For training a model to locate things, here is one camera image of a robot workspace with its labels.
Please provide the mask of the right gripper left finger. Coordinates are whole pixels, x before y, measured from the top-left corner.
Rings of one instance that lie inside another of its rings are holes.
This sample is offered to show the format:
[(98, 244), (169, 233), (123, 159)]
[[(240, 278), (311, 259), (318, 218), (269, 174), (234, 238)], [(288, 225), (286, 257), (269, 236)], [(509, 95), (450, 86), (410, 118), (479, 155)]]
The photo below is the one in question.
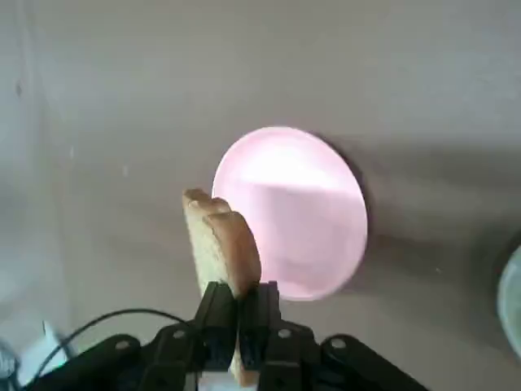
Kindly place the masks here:
[(238, 303), (225, 283), (206, 287), (190, 321), (146, 309), (170, 320), (151, 342), (128, 334), (102, 340), (45, 373), (45, 358), (27, 390), (196, 390), (206, 371), (229, 369), (238, 327)]

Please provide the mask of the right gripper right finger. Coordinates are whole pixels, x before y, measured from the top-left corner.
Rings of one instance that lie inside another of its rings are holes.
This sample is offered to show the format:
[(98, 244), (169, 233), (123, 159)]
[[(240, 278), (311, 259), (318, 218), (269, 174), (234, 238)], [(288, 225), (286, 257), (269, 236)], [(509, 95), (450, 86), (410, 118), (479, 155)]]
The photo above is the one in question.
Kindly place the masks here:
[(419, 391), (426, 387), (347, 334), (315, 341), (313, 330), (282, 319), (278, 286), (261, 283), (239, 301), (243, 366), (258, 390)]

